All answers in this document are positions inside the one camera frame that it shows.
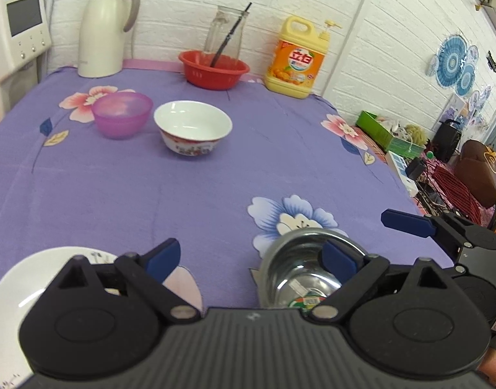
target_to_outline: white ceramic bowl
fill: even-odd
[[[0,280],[0,388],[17,387],[32,371],[19,345],[19,327],[36,300],[73,256],[92,264],[113,263],[116,256],[86,247],[57,247],[34,253]]]
[[[154,112],[169,149],[195,157],[210,153],[232,131],[232,120],[219,108],[197,101],[173,101]]]

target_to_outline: pink plastic bowl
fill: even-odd
[[[91,107],[95,124],[109,139],[138,133],[149,118],[153,101],[136,92],[116,92],[99,98]]]

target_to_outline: dish soap bottle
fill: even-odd
[[[294,23],[303,25],[306,29],[293,27]],[[264,84],[268,89],[300,99],[311,93],[329,49],[328,30],[332,26],[341,28],[332,20],[326,20],[325,24],[325,31],[317,34],[309,20],[298,16],[286,19],[278,36],[273,64],[264,77]]]

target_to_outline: black speaker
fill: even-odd
[[[461,140],[461,132],[452,126],[452,123],[460,124],[455,120],[444,121],[431,141],[431,151],[439,161],[444,163],[450,160]]]

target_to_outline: glass jar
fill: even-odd
[[[200,64],[210,65],[214,55],[218,52],[226,37],[239,20],[239,17],[241,17],[241,21],[237,25],[236,30],[233,32],[230,40],[221,52],[221,56],[224,57],[220,58],[215,67],[224,68],[225,63],[228,63],[228,60],[234,64],[237,62],[239,59],[239,52],[241,51],[243,28],[247,16],[248,13],[243,10],[218,6],[218,12],[208,30]]]

